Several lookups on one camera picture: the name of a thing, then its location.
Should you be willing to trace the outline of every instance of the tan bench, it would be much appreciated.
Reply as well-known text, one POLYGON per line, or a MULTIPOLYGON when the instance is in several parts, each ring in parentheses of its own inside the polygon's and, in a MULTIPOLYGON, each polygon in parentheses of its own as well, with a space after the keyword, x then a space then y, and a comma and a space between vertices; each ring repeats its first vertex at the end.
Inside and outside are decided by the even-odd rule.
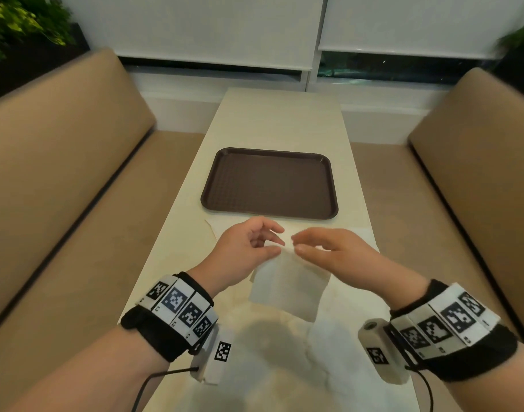
MULTIPOLYGON (((0 99, 0 410, 119 318, 203 138, 154 124, 109 50, 0 99)), ((472 71, 410 140, 524 326, 524 97, 472 71)), ((352 152, 382 253, 514 328, 410 147, 352 152)), ((436 412, 458 409, 431 385, 436 412)))

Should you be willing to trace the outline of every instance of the foliage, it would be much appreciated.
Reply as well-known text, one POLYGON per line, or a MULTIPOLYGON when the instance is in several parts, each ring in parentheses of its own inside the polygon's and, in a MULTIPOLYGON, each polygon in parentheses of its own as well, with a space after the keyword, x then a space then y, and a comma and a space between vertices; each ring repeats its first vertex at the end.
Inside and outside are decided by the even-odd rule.
POLYGON ((43 34, 53 43, 74 43, 71 13, 61 0, 0 0, 0 59, 2 47, 31 34, 43 34))
POLYGON ((524 50, 524 26, 499 39, 498 44, 501 49, 506 51, 513 49, 524 50))

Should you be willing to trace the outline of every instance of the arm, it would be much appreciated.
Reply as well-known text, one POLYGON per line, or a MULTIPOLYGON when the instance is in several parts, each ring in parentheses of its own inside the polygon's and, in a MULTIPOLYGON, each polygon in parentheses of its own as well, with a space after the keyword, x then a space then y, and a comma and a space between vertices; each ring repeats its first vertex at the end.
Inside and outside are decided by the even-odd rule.
MULTIPOLYGON (((259 264, 278 256, 285 245, 273 231, 283 228, 263 217, 229 228, 214 250, 188 274, 213 298, 247 277, 259 264)), ((144 380, 165 371, 169 363, 135 330, 115 327, 33 386, 7 412, 128 412, 144 380)), ((152 379, 138 410, 161 379, 152 379)))
MULTIPOLYGON (((423 297, 429 280, 372 249, 345 229, 308 228, 293 236, 295 252, 345 284, 376 293, 397 310, 423 297), (321 245, 323 251, 315 248, 321 245)), ((524 345, 508 361, 473 379, 446 383, 466 412, 524 411, 524 345)))

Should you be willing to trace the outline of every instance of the brown tray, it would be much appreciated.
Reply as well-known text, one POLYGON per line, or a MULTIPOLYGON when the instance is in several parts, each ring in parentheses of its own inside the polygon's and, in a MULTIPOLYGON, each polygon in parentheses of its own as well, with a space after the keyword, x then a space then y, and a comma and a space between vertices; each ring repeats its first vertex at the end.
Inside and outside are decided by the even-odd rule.
POLYGON ((313 220, 338 213, 328 158, 274 150, 218 151, 201 203, 212 211, 313 220))

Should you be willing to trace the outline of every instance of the bench backrest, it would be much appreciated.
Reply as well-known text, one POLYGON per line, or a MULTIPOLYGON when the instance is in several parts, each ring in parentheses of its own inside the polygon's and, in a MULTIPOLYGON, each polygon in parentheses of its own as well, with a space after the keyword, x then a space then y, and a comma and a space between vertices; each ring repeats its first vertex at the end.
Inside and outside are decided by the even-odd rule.
POLYGON ((409 140, 524 325, 524 96, 473 69, 409 140))
POLYGON ((154 124, 109 49, 0 98, 0 313, 154 124))

